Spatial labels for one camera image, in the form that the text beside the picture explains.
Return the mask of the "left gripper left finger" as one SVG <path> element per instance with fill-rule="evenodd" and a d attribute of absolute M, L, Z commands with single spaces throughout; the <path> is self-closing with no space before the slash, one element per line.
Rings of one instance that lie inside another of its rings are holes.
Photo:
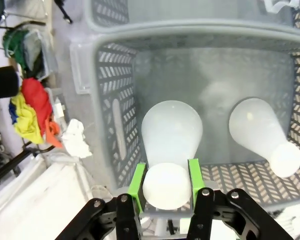
<path fill-rule="evenodd" d="M 112 231 L 118 240 L 140 240 L 140 214 L 146 200 L 142 191 L 147 164 L 137 164 L 127 193 L 106 202 L 89 200 L 56 237 L 58 240 L 104 240 Z"/>

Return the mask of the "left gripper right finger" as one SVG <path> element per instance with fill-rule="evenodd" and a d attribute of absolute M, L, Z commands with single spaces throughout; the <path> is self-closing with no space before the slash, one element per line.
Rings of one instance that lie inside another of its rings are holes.
<path fill-rule="evenodd" d="M 198 159 L 188 160 L 192 188 L 193 215 L 188 240 L 209 240 L 213 220 L 222 221 L 241 240 L 291 240 L 286 232 L 243 189 L 228 193 L 206 187 Z"/>

